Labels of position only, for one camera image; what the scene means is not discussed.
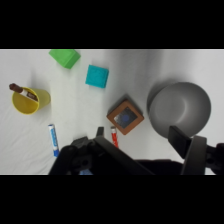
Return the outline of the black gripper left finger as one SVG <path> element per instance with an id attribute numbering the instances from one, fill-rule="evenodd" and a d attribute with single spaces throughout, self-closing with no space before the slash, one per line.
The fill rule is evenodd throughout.
<path id="1" fill-rule="evenodd" d="M 152 172 L 130 158 L 104 138 L 104 128 L 97 129 L 93 139 L 93 173 L 99 175 L 152 175 Z"/>

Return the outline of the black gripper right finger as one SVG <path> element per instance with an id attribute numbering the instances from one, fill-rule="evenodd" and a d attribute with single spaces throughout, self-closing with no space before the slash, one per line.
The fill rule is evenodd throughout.
<path id="1" fill-rule="evenodd" d="M 206 167 L 207 139 L 189 138 L 178 127 L 170 126 L 168 142 L 184 160 L 182 175 L 203 175 Z"/>

